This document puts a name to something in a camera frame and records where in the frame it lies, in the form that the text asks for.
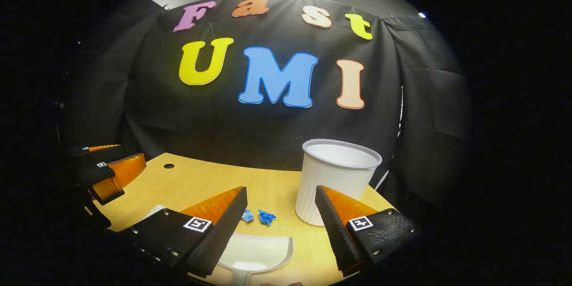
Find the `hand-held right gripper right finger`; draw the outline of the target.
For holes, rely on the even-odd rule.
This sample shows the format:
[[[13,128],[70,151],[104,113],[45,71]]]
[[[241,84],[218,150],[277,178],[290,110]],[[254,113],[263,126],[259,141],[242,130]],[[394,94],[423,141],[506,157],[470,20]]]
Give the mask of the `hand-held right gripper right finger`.
[[[388,259],[421,232],[392,207],[378,211],[324,185],[316,187],[315,205],[344,277]]]

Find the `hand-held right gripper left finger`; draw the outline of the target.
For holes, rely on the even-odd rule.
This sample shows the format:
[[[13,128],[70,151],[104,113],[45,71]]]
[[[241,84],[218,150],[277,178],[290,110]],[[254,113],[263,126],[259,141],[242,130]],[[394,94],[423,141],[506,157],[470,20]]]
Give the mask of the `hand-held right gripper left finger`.
[[[166,273],[205,278],[213,273],[247,204],[247,188],[237,186],[182,211],[163,207],[106,234],[137,262]]]

